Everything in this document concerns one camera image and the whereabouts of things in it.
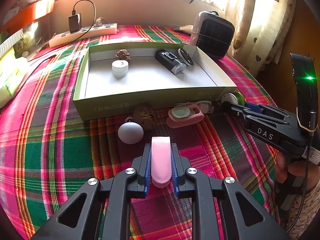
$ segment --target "human hand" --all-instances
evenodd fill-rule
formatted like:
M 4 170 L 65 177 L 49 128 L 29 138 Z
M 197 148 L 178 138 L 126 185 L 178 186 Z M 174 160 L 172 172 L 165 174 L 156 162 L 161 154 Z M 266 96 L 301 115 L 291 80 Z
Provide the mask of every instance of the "human hand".
M 279 152 L 276 157 L 276 181 L 279 183 L 284 183 L 284 181 L 288 177 L 288 172 L 290 172 L 294 176 L 302 176 L 305 175 L 306 169 L 306 161 L 297 161 L 289 164 L 288 169 L 286 169 L 286 160 L 284 155 Z M 309 162 L 309 170 L 308 170 L 308 183 L 307 183 L 307 192 L 314 189 L 314 187 L 318 184 L 320 180 L 320 167 Z

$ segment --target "black electronic gadget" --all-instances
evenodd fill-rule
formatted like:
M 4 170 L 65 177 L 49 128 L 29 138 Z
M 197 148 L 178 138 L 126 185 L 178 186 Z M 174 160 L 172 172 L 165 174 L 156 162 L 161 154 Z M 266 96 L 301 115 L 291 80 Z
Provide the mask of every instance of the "black electronic gadget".
M 81 14 L 73 14 L 69 16 L 69 31 L 70 33 L 78 32 L 82 28 Z
M 174 75 L 181 74 L 187 67 L 181 59 L 165 49 L 158 50 L 155 58 Z
M 150 184 L 151 145 L 114 178 L 89 179 L 32 236 L 31 240 L 97 240 L 108 205 L 102 240 L 127 240 L 132 198 L 145 198 Z M 191 167 L 171 144 L 172 183 L 178 198 L 191 198 L 192 239 L 220 239 L 217 198 L 225 239 L 290 240 L 288 234 L 232 177 L 214 179 Z
M 186 52 L 183 48 L 178 49 L 178 54 L 182 61 L 187 65 L 187 66 L 193 66 L 193 61 L 191 57 L 189 56 L 188 52 Z
M 296 84 L 300 124 L 314 130 L 318 123 L 318 89 L 312 59 L 291 53 L 292 76 Z

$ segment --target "cardboard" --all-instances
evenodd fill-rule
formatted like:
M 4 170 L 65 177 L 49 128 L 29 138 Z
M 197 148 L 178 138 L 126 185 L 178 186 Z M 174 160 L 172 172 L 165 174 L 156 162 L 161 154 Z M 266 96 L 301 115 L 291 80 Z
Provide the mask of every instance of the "cardboard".
M 185 49 L 194 66 L 173 75 L 155 58 L 166 49 L 178 55 Z M 120 49 L 131 55 L 128 74 L 112 75 L 112 62 Z M 135 106 L 148 103 L 154 109 L 200 100 L 218 101 L 236 85 L 199 48 L 171 43 L 126 42 L 89 47 L 81 63 L 73 102 L 82 120 L 132 113 Z

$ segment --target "round black object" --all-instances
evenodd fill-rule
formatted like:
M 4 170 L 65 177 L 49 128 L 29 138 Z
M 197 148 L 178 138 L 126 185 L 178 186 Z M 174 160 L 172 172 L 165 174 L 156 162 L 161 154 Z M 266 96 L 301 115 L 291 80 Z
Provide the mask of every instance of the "round black object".
M 188 52 L 186 52 L 184 49 L 178 49 L 178 54 L 182 61 L 187 65 L 187 66 L 193 66 L 193 61 L 191 57 L 189 56 Z
M 217 11 L 210 11 L 211 13 L 214 13 L 215 15 L 219 16 Z

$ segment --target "label sticker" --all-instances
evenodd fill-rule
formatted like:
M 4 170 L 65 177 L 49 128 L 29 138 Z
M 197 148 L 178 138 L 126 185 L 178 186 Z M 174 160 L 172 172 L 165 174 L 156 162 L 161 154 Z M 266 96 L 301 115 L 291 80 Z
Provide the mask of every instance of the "label sticker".
M 307 147 L 304 150 L 302 157 L 305 159 L 307 158 Z M 318 151 L 316 148 L 313 148 L 312 146 L 310 147 L 309 160 L 315 165 L 318 165 L 320 163 L 320 151 Z

